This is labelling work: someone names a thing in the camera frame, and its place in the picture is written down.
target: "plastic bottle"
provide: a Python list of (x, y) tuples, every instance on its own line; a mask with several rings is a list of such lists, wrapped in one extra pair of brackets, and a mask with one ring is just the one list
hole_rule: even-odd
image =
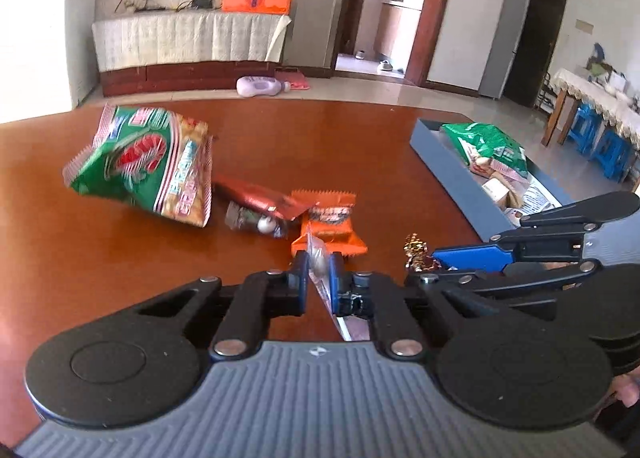
[(243, 76), (238, 79), (236, 89), (240, 96), (256, 96), (257, 94), (268, 94), (276, 96), (279, 92), (290, 91), (290, 82), (280, 82), (269, 76)]

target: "blue stool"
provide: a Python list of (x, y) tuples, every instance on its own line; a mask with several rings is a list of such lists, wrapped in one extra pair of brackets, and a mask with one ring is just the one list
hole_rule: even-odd
[(575, 141), (580, 154), (589, 154), (593, 148), (593, 139), (602, 122), (602, 117), (589, 104), (582, 103), (575, 114), (568, 137)]
[(607, 178), (620, 181), (633, 152), (631, 142), (620, 138), (615, 131), (607, 128), (594, 149), (591, 159), (597, 160), (602, 165)]

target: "red snack package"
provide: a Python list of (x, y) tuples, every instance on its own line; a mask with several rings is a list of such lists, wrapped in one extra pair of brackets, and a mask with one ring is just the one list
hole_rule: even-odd
[(271, 237), (287, 237), (289, 223), (313, 202), (300, 202), (259, 185), (217, 176), (216, 189), (231, 202), (225, 223), (234, 231), (253, 231)]
[(307, 230), (326, 244), (329, 253), (340, 252), (344, 256), (367, 253), (367, 245), (353, 231), (351, 212), (356, 195), (333, 191), (293, 191), (294, 199), (314, 205), (303, 218), (302, 235), (291, 245), (291, 253), (306, 250)]

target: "brown table surface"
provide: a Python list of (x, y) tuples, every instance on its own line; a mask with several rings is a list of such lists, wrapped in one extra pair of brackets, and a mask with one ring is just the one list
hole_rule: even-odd
[[(220, 139), (214, 171), (288, 192), (354, 191), (355, 230), (369, 253), (351, 269), (404, 279), (402, 245), (478, 242), (460, 210), (409, 146), (418, 117), (456, 113), (303, 100), (200, 100), (164, 107), (206, 120)], [(0, 126), (0, 441), (14, 445), (38, 423), (23, 385), (33, 350), (51, 336), (202, 275), (236, 284), (287, 268), (290, 241), (230, 231), (214, 197), (198, 229), (63, 186), (62, 167), (95, 134), (101, 108)], [(313, 289), (304, 317), (276, 319), (270, 338), (337, 341)]]

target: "refrigerator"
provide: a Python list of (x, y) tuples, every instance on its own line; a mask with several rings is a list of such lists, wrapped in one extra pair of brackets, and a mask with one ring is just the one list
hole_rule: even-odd
[(501, 98), (518, 51), (530, 0), (504, 0), (494, 43), (487, 60), (478, 92), (482, 96)]

